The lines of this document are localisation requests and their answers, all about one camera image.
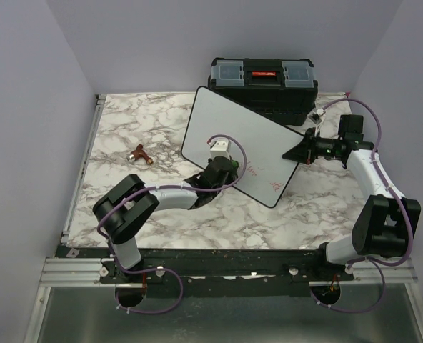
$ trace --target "metal floor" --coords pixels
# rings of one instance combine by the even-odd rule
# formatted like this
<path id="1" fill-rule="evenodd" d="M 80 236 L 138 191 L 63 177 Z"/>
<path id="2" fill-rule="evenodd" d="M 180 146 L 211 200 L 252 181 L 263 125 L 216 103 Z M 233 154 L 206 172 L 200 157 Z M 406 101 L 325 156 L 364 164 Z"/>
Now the metal floor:
<path id="1" fill-rule="evenodd" d="M 376 284 L 346 285 L 337 306 L 365 308 Z M 150 308 L 168 305 L 150 299 Z M 389 284 L 381 307 L 366 314 L 319 308 L 310 298 L 186 298 L 163 315 L 116 310 L 114 289 L 53 288 L 39 342 L 423 342 L 404 284 Z"/>

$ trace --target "table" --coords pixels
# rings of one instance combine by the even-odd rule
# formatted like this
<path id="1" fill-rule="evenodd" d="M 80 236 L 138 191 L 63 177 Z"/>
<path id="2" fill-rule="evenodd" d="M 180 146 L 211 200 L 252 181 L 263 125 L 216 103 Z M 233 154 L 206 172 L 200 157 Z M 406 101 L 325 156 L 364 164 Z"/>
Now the table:
<path id="1" fill-rule="evenodd" d="M 342 98 L 320 94 L 317 106 Z M 67 239 L 68 247 L 105 247 L 92 207 L 127 174 L 146 182 L 179 182 L 199 169 L 180 154 L 194 93 L 106 96 L 94 144 L 86 161 Z M 327 111 L 322 136 L 337 135 L 341 102 Z M 312 123 L 307 120 L 303 132 Z M 142 143 L 154 164 L 126 157 Z M 236 189 L 211 204 L 185 212 L 155 212 L 137 234 L 139 247 L 192 249 L 313 249 L 352 230 L 364 204 L 353 175 L 339 161 L 300 165 L 278 205 L 269 209 Z"/>

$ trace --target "small object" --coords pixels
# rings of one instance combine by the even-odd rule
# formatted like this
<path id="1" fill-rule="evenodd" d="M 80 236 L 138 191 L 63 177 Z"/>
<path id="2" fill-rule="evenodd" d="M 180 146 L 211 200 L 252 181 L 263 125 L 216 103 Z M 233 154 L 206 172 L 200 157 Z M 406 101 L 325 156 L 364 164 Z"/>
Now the small object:
<path id="1" fill-rule="evenodd" d="M 148 156 L 148 154 L 146 154 L 146 152 L 143 150 L 143 145 L 141 144 L 139 144 L 137 148 L 128 155 L 127 160 L 131 163 L 134 163 L 140 158 L 143 158 L 146 164 L 153 164 L 153 159 Z"/>
<path id="2" fill-rule="evenodd" d="M 80 251 L 78 249 L 71 248 L 66 256 L 70 259 L 74 259 L 75 257 L 79 255 L 79 253 Z"/>
<path id="3" fill-rule="evenodd" d="M 319 135 L 321 126 L 324 124 L 324 120 L 326 119 L 325 113 L 326 112 L 323 109 L 313 109 L 308 116 L 309 119 L 314 122 L 316 136 Z"/>
<path id="4" fill-rule="evenodd" d="M 228 139 L 220 138 L 217 139 L 212 146 L 210 147 L 211 159 L 214 159 L 216 156 L 223 156 L 227 159 L 231 159 L 229 155 L 229 148 L 231 144 Z"/>
<path id="5" fill-rule="evenodd" d="M 141 286 L 143 287 L 143 289 L 146 289 L 146 273 L 143 273 L 143 280 L 141 282 Z"/>
<path id="6" fill-rule="evenodd" d="M 108 270 L 107 268 L 105 268 L 105 267 L 102 267 L 102 268 L 99 270 L 99 275 L 100 275 L 101 277 L 106 277 L 108 274 L 109 274 L 109 270 Z"/>
<path id="7" fill-rule="evenodd" d="M 337 274 L 334 274 L 334 276 L 332 277 L 332 282 L 329 285 L 329 289 L 331 290 L 331 292 L 333 292 L 335 289 L 339 288 L 339 276 Z"/>
<path id="8" fill-rule="evenodd" d="M 294 277 L 299 273 L 299 270 L 297 268 L 291 267 L 289 268 L 289 273 Z"/>
<path id="9" fill-rule="evenodd" d="M 353 268 L 353 266 L 351 264 L 349 264 L 349 265 L 347 265 L 345 267 L 345 273 L 347 273 L 347 274 L 353 274 L 353 271 L 354 271 L 354 268 Z"/>
<path id="10" fill-rule="evenodd" d="M 164 269 L 164 267 L 163 266 L 159 266 L 159 267 L 157 267 L 157 269 Z M 162 277 L 162 276 L 164 276 L 164 274 L 166 274 L 166 272 L 164 270 L 156 270 L 156 275 L 158 277 Z"/>
<path id="11" fill-rule="evenodd" d="M 329 286 L 312 286 L 310 290 L 317 298 L 317 305 L 326 305 L 328 309 L 331 309 L 331 305 L 339 301 L 342 294 L 340 287 L 330 289 Z"/>

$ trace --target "screw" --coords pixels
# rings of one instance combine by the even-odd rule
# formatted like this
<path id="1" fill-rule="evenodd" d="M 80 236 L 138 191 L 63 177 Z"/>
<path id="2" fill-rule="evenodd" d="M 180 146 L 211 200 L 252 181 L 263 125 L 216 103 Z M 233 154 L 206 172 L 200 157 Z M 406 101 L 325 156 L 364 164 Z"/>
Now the screw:
<path id="1" fill-rule="evenodd" d="M 345 267 L 345 273 L 347 273 L 347 274 L 353 274 L 353 271 L 354 271 L 354 268 L 353 268 L 353 266 L 351 264 L 349 264 L 349 265 L 347 265 Z"/>
<path id="2" fill-rule="evenodd" d="M 289 268 L 289 273 L 292 276 L 295 276 L 295 275 L 297 275 L 299 273 L 299 270 L 297 268 L 291 267 L 291 268 Z"/>
<path id="3" fill-rule="evenodd" d="M 102 267 L 102 268 L 99 270 L 99 275 L 100 275 L 101 277 L 106 277 L 108 274 L 109 274 L 109 270 L 108 270 L 107 268 L 105 268 L 105 267 Z"/>
<path id="4" fill-rule="evenodd" d="M 163 269 L 164 267 L 163 266 L 158 266 L 157 267 L 157 269 Z M 156 270 L 156 275 L 158 276 L 158 277 L 163 277 L 164 276 L 164 274 L 166 274 L 166 272 L 164 271 L 164 270 Z"/>

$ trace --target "copper pipe fitting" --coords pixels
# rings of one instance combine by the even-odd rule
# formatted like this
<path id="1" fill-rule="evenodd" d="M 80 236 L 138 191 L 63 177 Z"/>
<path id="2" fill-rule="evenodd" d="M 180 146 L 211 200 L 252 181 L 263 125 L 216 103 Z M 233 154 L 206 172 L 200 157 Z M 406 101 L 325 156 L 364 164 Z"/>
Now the copper pipe fitting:
<path id="1" fill-rule="evenodd" d="M 143 150 L 143 145 L 139 144 L 137 148 L 129 154 L 127 160 L 134 163 L 138 159 L 143 158 L 146 164 L 153 164 L 153 159 Z"/>

